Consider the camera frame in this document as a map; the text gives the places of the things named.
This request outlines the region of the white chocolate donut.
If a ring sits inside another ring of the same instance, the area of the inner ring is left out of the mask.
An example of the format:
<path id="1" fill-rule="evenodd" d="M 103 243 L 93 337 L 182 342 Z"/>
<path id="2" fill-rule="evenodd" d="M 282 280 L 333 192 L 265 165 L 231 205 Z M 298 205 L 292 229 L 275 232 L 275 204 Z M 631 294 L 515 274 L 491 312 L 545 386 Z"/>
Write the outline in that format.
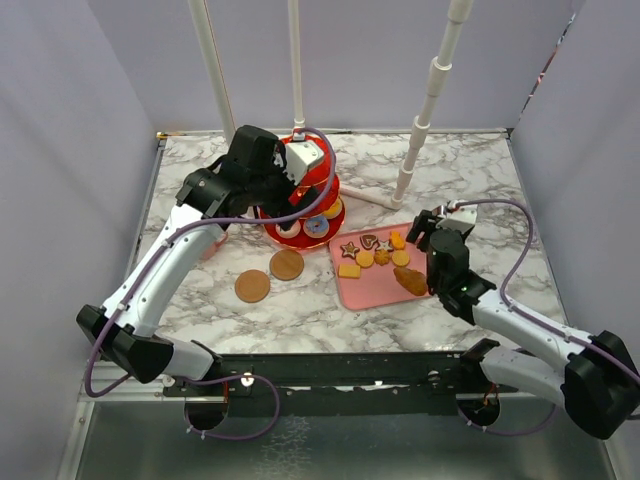
<path id="1" fill-rule="evenodd" d="M 294 221 L 288 229 L 285 229 L 281 225 L 277 224 L 275 226 L 276 234 L 285 239 L 290 239 L 296 237 L 301 231 L 301 225 L 298 220 Z"/>

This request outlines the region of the blue frosted donut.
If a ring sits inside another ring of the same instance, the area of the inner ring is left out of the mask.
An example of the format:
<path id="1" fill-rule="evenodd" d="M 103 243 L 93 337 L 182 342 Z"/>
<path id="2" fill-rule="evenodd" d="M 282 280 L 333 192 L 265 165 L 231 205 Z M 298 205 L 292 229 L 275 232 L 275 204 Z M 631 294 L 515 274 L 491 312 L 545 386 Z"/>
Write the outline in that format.
<path id="1" fill-rule="evenodd" d="M 308 218 L 303 223 L 304 233 L 314 239 L 325 237 L 330 229 L 328 219 L 323 215 Z"/>

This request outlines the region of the yellow donut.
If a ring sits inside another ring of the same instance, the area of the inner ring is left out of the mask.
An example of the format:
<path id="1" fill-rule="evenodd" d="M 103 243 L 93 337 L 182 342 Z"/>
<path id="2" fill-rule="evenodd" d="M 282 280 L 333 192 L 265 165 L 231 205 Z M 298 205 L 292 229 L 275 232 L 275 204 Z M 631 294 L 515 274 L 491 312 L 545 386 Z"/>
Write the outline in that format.
<path id="1" fill-rule="evenodd" d="M 343 211 L 344 205 L 340 197 L 337 197 L 333 204 L 325 210 L 322 215 L 328 220 L 334 219 Z"/>

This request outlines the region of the pink mug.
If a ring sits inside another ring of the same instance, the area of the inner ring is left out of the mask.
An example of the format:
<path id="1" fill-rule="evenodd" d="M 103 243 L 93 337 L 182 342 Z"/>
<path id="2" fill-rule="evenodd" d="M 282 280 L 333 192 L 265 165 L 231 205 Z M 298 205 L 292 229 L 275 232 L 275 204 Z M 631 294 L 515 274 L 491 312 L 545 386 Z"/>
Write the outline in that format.
<path id="1" fill-rule="evenodd" d="M 220 248 L 226 243 L 228 239 L 228 233 L 224 232 L 223 235 L 212 243 L 200 256 L 201 261 L 208 261 L 212 258 Z"/>

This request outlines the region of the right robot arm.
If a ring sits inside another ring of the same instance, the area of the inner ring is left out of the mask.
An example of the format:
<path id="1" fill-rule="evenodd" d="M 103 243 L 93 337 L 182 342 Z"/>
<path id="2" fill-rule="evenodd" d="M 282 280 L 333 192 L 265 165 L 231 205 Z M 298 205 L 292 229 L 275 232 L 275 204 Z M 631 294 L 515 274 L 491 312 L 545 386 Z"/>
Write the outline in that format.
<path id="1" fill-rule="evenodd" d="M 604 330 L 559 324 L 511 299 L 470 268 L 466 239 L 477 202 L 452 201 L 415 217 L 406 236 L 426 255 L 426 287 L 452 316 L 518 344 L 483 340 L 466 351 L 461 383 L 481 391 L 513 387 L 562 408 L 576 426 L 605 440 L 639 407 L 639 372 L 624 341 Z"/>

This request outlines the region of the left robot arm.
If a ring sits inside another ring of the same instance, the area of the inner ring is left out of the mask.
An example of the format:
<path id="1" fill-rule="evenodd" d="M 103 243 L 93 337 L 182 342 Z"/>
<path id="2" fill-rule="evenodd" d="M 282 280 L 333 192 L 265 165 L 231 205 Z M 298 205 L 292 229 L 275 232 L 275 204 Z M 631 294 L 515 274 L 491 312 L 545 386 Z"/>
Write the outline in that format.
<path id="1" fill-rule="evenodd" d="M 267 223 L 289 226 L 318 205 L 316 189 L 297 203 L 290 198 L 326 156 L 311 140 L 286 142 L 255 126 L 238 128 L 226 154 L 185 178 L 161 233 L 123 285 L 78 313 L 92 353 L 141 383 L 167 374 L 186 377 L 199 394 L 214 392 L 221 380 L 215 354 L 195 342 L 161 338 L 160 319 L 202 254 L 230 224 L 248 223 L 250 208 L 265 212 Z"/>

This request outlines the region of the round biscuit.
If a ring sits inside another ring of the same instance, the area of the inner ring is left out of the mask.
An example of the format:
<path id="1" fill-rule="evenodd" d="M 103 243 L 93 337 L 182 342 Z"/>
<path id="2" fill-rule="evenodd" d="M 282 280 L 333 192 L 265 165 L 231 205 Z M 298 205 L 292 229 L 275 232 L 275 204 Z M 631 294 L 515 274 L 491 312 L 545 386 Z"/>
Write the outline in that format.
<path id="1" fill-rule="evenodd" d="M 406 250 L 395 250 L 391 255 L 391 261 L 397 267 L 406 267 L 411 258 Z"/>
<path id="2" fill-rule="evenodd" d="M 355 261 L 361 268 L 370 268 L 374 264 L 374 255 L 370 251 L 361 250 L 356 254 Z"/>

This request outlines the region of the brown croissant bread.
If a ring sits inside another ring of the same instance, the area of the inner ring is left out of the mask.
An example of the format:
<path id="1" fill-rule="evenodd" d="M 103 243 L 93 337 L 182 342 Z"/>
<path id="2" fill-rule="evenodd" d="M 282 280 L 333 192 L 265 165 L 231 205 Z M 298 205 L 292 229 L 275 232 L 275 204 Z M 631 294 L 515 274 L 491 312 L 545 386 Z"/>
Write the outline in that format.
<path id="1" fill-rule="evenodd" d="M 407 267 L 395 267 L 393 270 L 396 282 L 414 296 L 428 293 L 427 277 L 418 270 Z"/>

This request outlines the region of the heart gingerbread cookie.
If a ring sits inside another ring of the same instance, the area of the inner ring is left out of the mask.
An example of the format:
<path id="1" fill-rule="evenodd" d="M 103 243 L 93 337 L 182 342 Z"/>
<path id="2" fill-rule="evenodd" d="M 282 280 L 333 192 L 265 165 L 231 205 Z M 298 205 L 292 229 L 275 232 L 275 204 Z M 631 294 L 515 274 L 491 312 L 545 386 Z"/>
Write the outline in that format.
<path id="1" fill-rule="evenodd" d="M 371 233 L 363 234 L 360 236 L 360 244 L 365 250 L 375 249 L 379 245 L 378 236 Z"/>

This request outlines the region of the pink serving tray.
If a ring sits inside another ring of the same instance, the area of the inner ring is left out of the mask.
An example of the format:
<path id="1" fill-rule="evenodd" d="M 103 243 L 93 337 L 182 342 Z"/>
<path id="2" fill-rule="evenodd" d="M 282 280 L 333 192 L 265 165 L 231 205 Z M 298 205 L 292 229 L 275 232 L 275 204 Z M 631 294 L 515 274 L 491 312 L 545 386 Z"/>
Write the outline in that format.
<path id="1" fill-rule="evenodd" d="M 379 240 L 388 240 L 392 231 L 397 231 L 405 237 L 410 228 L 411 223 L 387 225 L 338 234 L 329 242 L 329 253 L 335 271 L 338 295 L 346 308 L 358 311 L 429 297 L 428 292 L 421 296 L 413 295 L 398 283 L 394 275 L 396 265 L 392 261 L 386 265 L 374 263 L 369 268 L 362 268 L 359 278 L 346 278 L 338 275 L 341 265 L 356 265 L 354 259 L 342 256 L 342 245 L 352 242 L 363 250 L 360 242 L 360 237 L 363 234 L 374 234 Z"/>

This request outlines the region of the upper wooden coaster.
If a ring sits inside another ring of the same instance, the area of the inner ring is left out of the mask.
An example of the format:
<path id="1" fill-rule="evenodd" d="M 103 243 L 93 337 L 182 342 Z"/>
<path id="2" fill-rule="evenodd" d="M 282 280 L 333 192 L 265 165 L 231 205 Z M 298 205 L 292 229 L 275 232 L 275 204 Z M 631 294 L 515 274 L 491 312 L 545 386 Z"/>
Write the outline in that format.
<path id="1" fill-rule="evenodd" d="M 294 280 L 304 270 L 304 259 L 295 250 L 280 250 L 275 253 L 269 263 L 271 274 L 282 281 Z"/>

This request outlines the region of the wooden coaster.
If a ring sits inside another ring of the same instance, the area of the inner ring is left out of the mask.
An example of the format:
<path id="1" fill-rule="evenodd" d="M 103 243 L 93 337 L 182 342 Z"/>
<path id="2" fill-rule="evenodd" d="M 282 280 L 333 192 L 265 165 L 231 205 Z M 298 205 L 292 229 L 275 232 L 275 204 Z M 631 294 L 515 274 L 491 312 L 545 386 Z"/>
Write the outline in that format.
<path id="1" fill-rule="evenodd" d="M 270 292 L 270 279 L 263 271 L 251 269 L 238 276 L 234 288 L 240 300 L 256 303 L 263 300 Z"/>
<path id="2" fill-rule="evenodd" d="M 294 280 L 304 270 L 304 259 L 295 250 L 280 250 L 275 253 L 269 263 L 271 274 L 282 281 Z"/>

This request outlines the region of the rectangular yellow biscuit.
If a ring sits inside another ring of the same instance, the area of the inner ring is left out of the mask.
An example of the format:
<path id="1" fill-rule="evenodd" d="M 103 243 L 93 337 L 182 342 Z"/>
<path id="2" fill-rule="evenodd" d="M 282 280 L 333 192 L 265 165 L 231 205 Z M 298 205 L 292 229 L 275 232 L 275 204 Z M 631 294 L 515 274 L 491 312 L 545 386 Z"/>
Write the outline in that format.
<path id="1" fill-rule="evenodd" d="M 361 267 L 357 264 L 340 264 L 338 267 L 338 277 L 359 279 L 361 277 Z"/>

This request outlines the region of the lower wooden coaster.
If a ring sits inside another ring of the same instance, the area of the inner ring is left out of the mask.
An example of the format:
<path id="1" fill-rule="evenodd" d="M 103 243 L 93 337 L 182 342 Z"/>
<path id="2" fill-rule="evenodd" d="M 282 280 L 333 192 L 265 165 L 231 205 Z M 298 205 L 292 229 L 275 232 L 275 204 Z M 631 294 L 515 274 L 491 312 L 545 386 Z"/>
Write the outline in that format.
<path id="1" fill-rule="evenodd" d="M 251 269 L 238 276 L 234 288 L 240 300 L 256 303 L 263 300 L 270 292 L 270 279 L 263 271 Z"/>

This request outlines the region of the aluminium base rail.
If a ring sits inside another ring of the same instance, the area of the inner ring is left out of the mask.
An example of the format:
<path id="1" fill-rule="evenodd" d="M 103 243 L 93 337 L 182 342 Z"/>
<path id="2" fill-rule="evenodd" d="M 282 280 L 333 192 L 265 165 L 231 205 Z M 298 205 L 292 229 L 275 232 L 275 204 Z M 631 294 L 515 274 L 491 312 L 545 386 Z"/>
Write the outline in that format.
<path id="1" fill-rule="evenodd" d="M 492 382 L 480 368 L 463 361 L 458 352 L 346 353 L 346 354 L 231 354 L 219 356 L 196 345 L 172 357 L 158 355 L 118 359 L 124 375 L 95 388 L 90 359 L 84 375 L 83 393 L 100 398 L 133 378 L 148 384 L 161 376 L 201 389 L 226 383 L 240 390 L 243 380 L 271 382 L 278 387 L 371 387 L 431 386 L 440 392 L 484 393 Z"/>

